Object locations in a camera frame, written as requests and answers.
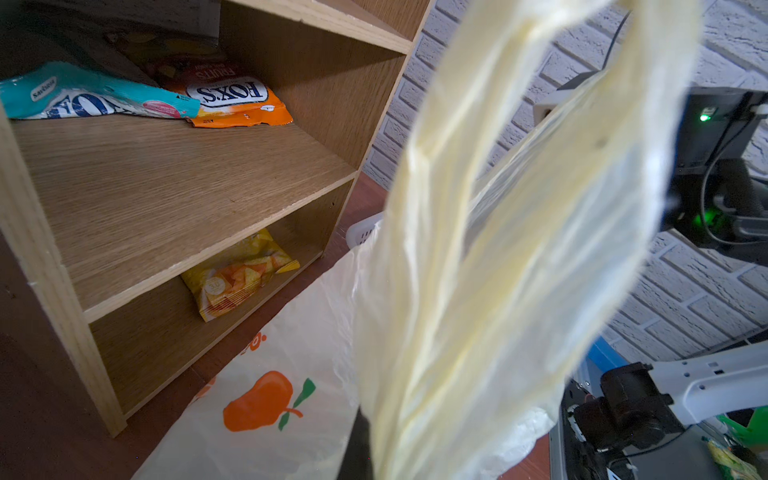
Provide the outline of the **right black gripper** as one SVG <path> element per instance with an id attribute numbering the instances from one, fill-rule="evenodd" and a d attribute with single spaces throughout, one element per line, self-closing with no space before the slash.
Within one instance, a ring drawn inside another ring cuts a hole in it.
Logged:
<path id="1" fill-rule="evenodd" d="M 744 152 L 767 118 L 765 91 L 693 87 L 675 142 L 659 230 L 737 260 L 767 265 L 767 182 Z"/>

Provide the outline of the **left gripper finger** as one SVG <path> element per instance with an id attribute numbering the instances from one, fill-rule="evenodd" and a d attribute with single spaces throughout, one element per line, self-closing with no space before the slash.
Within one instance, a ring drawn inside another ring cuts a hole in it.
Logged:
<path id="1" fill-rule="evenodd" d="M 370 446 L 370 422 L 361 410 L 357 411 L 337 479 L 374 479 Z"/>

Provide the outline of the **cream plastic grocery bag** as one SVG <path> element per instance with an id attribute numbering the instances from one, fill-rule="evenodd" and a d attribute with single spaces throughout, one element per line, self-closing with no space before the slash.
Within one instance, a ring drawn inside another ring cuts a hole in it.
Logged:
<path id="1" fill-rule="evenodd" d="M 702 30 L 629 1 L 613 62 L 497 162 L 551 42 L 601 1 L 474 1 L 418 110 L 383 217 L 189 404 L 140 479 L 337 479 L 358 410 L 374 479 L 493 479 L 656 235 Z"/>

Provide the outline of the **yellow chips bag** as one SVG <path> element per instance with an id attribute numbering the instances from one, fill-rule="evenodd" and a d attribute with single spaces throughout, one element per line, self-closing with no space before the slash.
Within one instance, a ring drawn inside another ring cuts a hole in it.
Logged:
<path id="1" fill-rule="evenodd" d="M 276 274 L 301 264 L 262 229 L 186 270 L 181 279 L 205 322 L 231 312 L 265 287 Z"/>

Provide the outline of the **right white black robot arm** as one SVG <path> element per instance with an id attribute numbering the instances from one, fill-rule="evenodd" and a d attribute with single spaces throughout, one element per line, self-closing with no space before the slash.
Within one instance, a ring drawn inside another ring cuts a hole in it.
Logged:
<path id="1" fill-rule="evenodd" d="M 767 183 L 743 154 L 767 118 L 759 90 L 693 87 L 678 129 L 660 229 L 728 258 L 767 264 Z M 571 406 L 576 438 L 598 451 L 654 446 L 731 410 L 767 402 L 767 350 L 749 347 L 701 360 L 636 362 L 606 371 L 601 396 Z"/>

